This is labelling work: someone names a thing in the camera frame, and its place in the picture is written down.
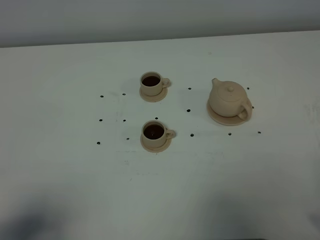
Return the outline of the beige ceramic teapot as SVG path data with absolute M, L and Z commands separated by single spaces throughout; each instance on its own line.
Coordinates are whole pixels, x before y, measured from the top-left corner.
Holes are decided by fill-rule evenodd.
M 234 81 L 212 79 L 208 98 L 210 109 L 222 118 L 238 117 L 247 122 L 252 117 L 252 104 L 245 89 Z

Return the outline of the beige teapot saucer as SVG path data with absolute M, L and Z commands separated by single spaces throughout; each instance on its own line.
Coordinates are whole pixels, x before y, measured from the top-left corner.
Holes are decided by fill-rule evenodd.
M 239 118 L 238 116 L 233 116 L 233 117 L 223 117 L 218 114 L 216 114 L 210 106 L 209 101 L 206 103 L 206 109 L 208 112 L 208 115 L 218 124 L 224 125 L 224 126 L 239 126 L 244 123 L 246 123 L 248 120 L 243 120 Z

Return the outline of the near beige teacup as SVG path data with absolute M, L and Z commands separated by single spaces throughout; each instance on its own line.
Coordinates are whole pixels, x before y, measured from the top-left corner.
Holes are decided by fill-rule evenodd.
M 142 143 L 149 149 L 161 148 L 175 136 L 174 130 L 168 129 L 158 120 L 146 122 L 141 130 Z

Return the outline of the beige teacup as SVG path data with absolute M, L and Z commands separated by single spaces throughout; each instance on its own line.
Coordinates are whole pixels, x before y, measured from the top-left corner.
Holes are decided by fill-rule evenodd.
M 168 129 L 158 120 L 146 122 L 141 130 L 142 143 L 149 149 L 161 148 L 175 136 L 174 130 Z
M 165 88 L 171 85 L 169 78 L 162 77 L 159 73 L 149 71 L 144 73 L 140 78 L 141 92 L 149 97 L 159 95 Z

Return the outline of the far beige cup saucer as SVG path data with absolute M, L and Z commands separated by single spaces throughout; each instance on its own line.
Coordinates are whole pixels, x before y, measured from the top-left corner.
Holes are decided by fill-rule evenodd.
M 139 89 L 140 97 L 144 101 L 150 102 L 150 103 L 155 103 L 155 102 L 159 102 L 159 101 L 163 100 L 166 97 L 167 93 L 168 93 L 168 89 L 163 88 L 162 91 L 158 95 L 148 96 L 142 92 L 142 88 Z

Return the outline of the beige cup saucer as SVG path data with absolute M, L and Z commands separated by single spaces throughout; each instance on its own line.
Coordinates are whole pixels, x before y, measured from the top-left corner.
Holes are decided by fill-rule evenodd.
M 160 152 L 163 152 L 165 151 L 171 144 L 172 142 L 172 139 L 167 139 L 165 141 L 165 143 L 160 146 L 160 147 L 147 147 L 144 145 L 143 143 L 143 137 L 141 136 L 140 137 L 140 143 L 141 143 L 141 146 L 147 151 L 147 152 L 150 152 L 150 153 L 160 153 Z
M 139 89 L 140 97 L 144 101 L 150 102 L 150 103 L 155 103 L 155 102 L 159 102 L 159 101 L 163 100 L 166 97 L 167 93 L 168 93 L 168 89 L 163 88 L 162 91 L 158 95 L 148 96 L 142 92 L 142 88 Z

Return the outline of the near beige cup saucer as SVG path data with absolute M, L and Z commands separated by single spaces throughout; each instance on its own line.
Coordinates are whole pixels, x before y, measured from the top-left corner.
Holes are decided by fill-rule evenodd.
M 141 146 L 147 151 L 147 152 L 150 152 L 150 153 L 160 153 L 160 152 L 163 152 L 165 151 L 171 144 L 172 142 L 172 139 L 167 139 L 165 141 L 165 143 L 160 146 L 160 147 L 147 147 L 144 145 L 143 143 L 143 137 L 141 136 L 140 137 L 140 143 L 141 143 Z

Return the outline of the far beige teacup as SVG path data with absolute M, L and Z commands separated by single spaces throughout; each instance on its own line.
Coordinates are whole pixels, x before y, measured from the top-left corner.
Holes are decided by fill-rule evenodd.
M 140 78 L 141 92 L 149 97 L 159 95 L 165 88 L 171 85 L 169 78 L 162 77 L 159 73 L 149 71 L 144 73 Z

